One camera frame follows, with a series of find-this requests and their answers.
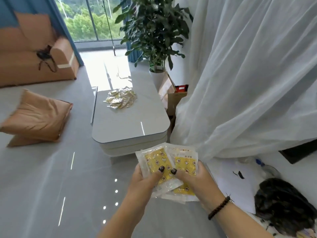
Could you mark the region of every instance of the white coffee table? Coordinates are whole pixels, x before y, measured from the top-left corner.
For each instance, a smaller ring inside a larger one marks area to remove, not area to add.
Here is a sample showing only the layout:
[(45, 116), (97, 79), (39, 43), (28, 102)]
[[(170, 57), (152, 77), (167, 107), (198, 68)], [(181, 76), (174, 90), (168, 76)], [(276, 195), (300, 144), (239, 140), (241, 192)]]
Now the white coffee table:
[(108, 108), (103, 101), (110, 90), (96, 95), (92, 137), (109, 156), (131, 154), (167, 140), (170, 120), (150, 74), (131, 72), (130, 87), (137, 100), (129, 108)]

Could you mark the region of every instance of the white sheer curtain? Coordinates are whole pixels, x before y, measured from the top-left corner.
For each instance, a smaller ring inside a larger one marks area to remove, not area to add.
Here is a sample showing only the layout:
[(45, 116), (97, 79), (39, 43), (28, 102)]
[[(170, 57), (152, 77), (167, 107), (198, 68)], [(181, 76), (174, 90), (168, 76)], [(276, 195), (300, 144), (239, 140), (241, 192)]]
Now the white sheer curtain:
[(317, 137), (317, 0), (198, 0), (190, 44), (172, 143), (206, 160)]

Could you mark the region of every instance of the glossy floor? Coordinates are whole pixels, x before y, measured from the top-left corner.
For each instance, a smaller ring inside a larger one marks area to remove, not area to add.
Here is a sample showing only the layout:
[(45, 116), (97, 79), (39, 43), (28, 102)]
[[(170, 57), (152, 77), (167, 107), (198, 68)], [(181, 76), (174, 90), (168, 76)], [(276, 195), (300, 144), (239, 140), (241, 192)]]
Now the glossy floor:
[[(137, 159), (110, 159), (92, 139), (93, 91), (85, 67), (75, 81), (0, 89), (0, 121), (15, 109), (23, 88), (74, 106), (59, 143), (6, 148), (12, 136), (0, 133), (1, 237), (96, 237), (121, 204)], [(157, 198), (133, 237), (226, 236), (199, 203)]]

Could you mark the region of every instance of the potted plant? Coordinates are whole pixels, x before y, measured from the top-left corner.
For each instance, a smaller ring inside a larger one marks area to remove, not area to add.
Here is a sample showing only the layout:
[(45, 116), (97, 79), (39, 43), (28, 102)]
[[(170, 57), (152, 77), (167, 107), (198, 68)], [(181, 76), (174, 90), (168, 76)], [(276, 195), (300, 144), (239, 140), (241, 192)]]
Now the potted plant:
[[(126, 3), (122, 2), (113, 9), (119, 10)], [(142, 52), (135, 62), (143, 58), (149, 60), (149, 72), (153, 78), (156, 88), (159, 89), (165, 72), (165, 60), (168, 60), (170, 69), (173, 68), (171, 55), (178, 55), (185, 58), (185, 55), (172, 49), (174, 43), (183, 45), (184, 39), (188, 39), (189, 28), (185, 21), (186, 14), (193, 21), (189, 8), (180, 8), (179, 4), (173, 7), (174, 0), (132, 0), (129, 6), (122, 8), (122, 14), (118, 15), (115, 23), (126, 20), (120, 31), (125, 32), (121, 44), (131, 42), (131, 50), (125, 55), (128, 56), (134, 50)]]

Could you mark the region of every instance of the blue curtain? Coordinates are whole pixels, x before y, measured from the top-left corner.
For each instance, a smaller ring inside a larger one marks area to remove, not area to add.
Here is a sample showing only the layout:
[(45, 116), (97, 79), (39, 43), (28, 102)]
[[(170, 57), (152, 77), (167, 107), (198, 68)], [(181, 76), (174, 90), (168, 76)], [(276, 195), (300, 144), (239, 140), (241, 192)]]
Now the blue curtain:
[(0, 28), (19, 26), (14, 11), (31, 14), (48, 14), (56, 32), (68, 38), (79, 65), (84, 65), (54, 0), (0, 0)]
[[(126, 0), (125, 1), (125, 4), (123, 4), (123, 7), (126, 7), (126, 6), (130, 6), (132, 0)], [(127, 50), (131, 50), (131, 43), (130, 42), (127, 42), (126, 43), (126, 49)], [(133, 51), (131, 52), (129, 55), (128, 55), (128, 61), (129, 62), (136, 62), (137, 59), (140, 57), (140, 55), (142, 54), (141, 51)]]

